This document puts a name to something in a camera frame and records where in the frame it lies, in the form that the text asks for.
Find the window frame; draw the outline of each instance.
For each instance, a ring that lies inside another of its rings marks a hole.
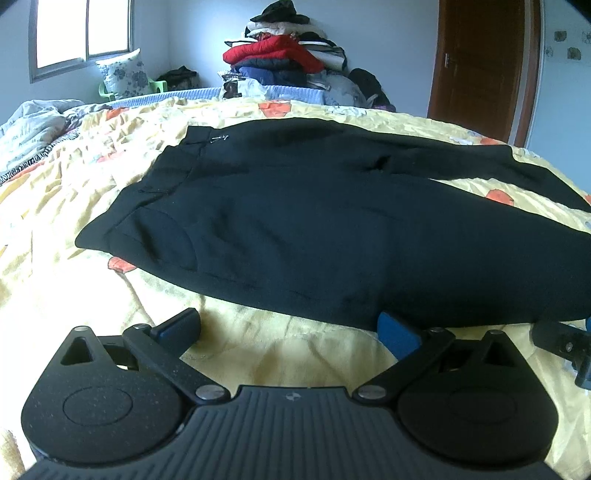
[[[53,63],[45,67],[37,66],[37,11],[39,0],[31,0],[31,12],[29,17],[29,74],[30,83],[39,82],[50,77],[60,75],[72,70],[82,69],[94,65],[97,60],[110,59],[117,55],[129,53],[134,50],[134,0],[128,1],[128,26],[127,26],[127,48],[126,50],[110,51],[98,55],[88,53],[88,13],[90,10],[90,0],[86,0],[86,58],[71,59]]]

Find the floral pillow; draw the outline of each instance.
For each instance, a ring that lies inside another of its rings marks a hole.
[[[139,49],[96,64],[103,74],[106,90],[113,93],[116,100],[152,93]]]

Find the black bag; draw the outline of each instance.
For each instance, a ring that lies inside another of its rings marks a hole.
[[[166,81],[168,90],[189,90],[192,88],[199,88],[199,74],[193,70],[189,70],[185,65],[176,69],[170,70],[158,77],[158,82]]]
[[[351,70],[349,73],[349,80],[357,84],[365,98],[370,98],[372,95],[377,95],[376,99],[374,100],[374,106],[392,105],[382,90],[382,85],[378,82],[378,79],[367,70]]]

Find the bed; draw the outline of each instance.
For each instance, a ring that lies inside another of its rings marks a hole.
[[[149,105],[123,109],[115,116],[108,111],[87,115],[76,139],[57,144],[42,163],[0,187],[0,479],[16,478],[34,462],[21,430],[20,411],[47,362],[76,325],[88,325],[97,335],[115,335],[130,325],[157,325],[195,307],[202,318],[202,335],[183,360],[231,392],[240,384],[352,389],[395,362],[371,332],[199,295],[117,257],[75,247],[82,227],[103,213],[125,186],[138,181],[165,146],[177,145],[188,125],[221,128],[253,119],[306,117],[456,144],[497,143],[461,127],[403,113],[297,100],[187,100],[174,95],[150,100]],[[586,195],[534,153],[523,148],[513,153],[517,161],[549,168]],[[510,184],[480,179],[446,183],[591,233],[591,214]],[[583,480],[591,472],[587,392],[575,387],[572,370],[560,358],[534,347],[530,325],[498,327],[527,358],[558,408],[560,424],[547,463],[564,479]],[[454,333],[479,339],[487,329]]]

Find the window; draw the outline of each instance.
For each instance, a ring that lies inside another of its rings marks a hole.
[[[131,0],[31,1],[31,80],[131,51]]]

